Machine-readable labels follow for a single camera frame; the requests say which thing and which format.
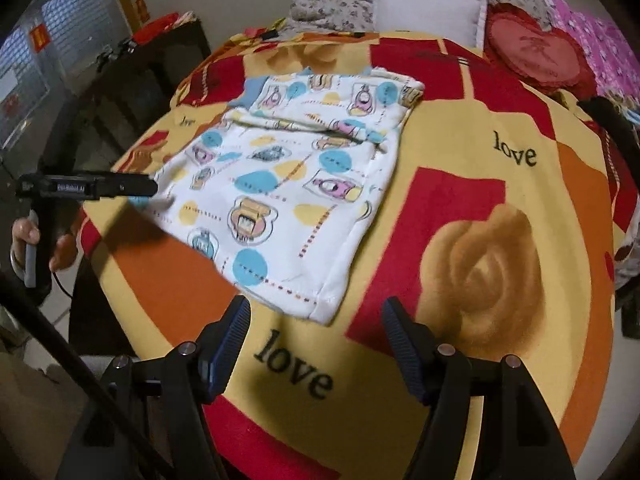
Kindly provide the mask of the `red heart shaped cushion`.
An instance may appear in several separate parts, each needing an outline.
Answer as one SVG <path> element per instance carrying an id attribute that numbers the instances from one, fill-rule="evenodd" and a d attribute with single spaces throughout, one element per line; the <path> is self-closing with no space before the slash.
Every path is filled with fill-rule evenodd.
<path id="1" fill-rule="evenodd" d="M 511 3 L 488 6 L 484 55 L 493 66 L 547 96 L 566 90 L 588 101 L 597 95 L 596 76 L 580 44 L 562 29 L 542 29 Z"/>

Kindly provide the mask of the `white cartoon print baby shirt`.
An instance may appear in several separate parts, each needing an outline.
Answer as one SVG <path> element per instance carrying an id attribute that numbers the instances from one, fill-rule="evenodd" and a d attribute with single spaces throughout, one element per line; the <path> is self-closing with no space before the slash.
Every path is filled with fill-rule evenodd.
<path id="1" fill-rule="evenodd" d="M 262 304 L 329 324 L 423 92 L 382 67 L 250 78 L 134 206 Z"/>

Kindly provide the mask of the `yellow red orange rose blanket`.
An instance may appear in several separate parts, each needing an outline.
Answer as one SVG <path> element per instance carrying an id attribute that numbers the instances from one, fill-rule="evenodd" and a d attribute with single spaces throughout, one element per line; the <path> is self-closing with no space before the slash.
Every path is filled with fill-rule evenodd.
<path id="1" fill-rule="evenodd" d="M 146 361 L 194 341 L 233 297 L 250 302 L 228 386 L 204 408 L 229 478 L 407 479 L 428 408 L 387 339 L 390 297 L 469 358 L 518 356 L 576 474 L 608 379 L 615 263 L 636 189 L 571 94 L 549 99 L 420 32 L 238 41 L 186 77 L 117 169 L 155 181 L 250 78 L 371 67 L 424 92 L 333 320 L 262 304 L 145 218 L 134 201 L 149 197 L 114 197 L 82 207 L 80 242 L 117 322 Z"/>

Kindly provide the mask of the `dark cartoon print garment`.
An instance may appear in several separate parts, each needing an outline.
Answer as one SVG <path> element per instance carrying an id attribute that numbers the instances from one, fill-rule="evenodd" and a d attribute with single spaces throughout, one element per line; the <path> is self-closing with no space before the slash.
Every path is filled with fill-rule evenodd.
<path id="1" fill-rule="evenodd" d="M 634 184 L 639 186 L 640 151 L 634 140 L 631 125 L 615 109 L 614 104 L 604 96 L 594 96 L 588 101 L 579 101 L 577 105 L 613 140 L 630 171 Z"/>

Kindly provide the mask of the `dark bedside cabinet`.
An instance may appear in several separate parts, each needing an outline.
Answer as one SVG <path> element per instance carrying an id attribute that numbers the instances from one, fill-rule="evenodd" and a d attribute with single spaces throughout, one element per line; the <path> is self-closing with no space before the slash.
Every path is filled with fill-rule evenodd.
<path id="1" fill-rule="evenodd" d="M 66 93 L 38 167 L 71 170 L 94 153 L 122 156 L 168 111 L 178 83 L 210 54 L 200 20 L 161 32 L 106 62 L 77 93 Z"/>

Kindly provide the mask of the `pink patterned quilt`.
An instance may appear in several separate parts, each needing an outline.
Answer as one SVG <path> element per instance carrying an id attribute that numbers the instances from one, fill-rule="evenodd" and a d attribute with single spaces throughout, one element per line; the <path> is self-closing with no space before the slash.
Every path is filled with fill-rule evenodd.
<path id="1" fill-rule="evenodd" d="M 582 47 L 599 94 L 639 99 L 639 62 L 622 31 L 611 20 L 572 8 L 565 0 L 544 0 L 551 23 Z"/>

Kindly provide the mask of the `window with metal grille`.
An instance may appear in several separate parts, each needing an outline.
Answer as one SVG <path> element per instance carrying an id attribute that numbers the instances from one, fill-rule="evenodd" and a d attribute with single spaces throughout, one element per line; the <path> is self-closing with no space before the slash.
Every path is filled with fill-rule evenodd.
<path id="1" fill-rule="evenodd" d="M 1 149 L 47 128 L 129 34 L 117 0 L 34 0 L 1 45 Z"/>

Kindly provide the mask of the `white square pillow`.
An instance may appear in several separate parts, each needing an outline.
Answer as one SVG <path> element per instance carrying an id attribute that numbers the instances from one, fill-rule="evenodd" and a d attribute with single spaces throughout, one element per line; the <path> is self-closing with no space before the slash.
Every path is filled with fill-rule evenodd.
<path id="1" fill-rule="evenodd" d="M 372 0 L 376 32 L 426 32 L 484 47 L 487 0 Z"/>

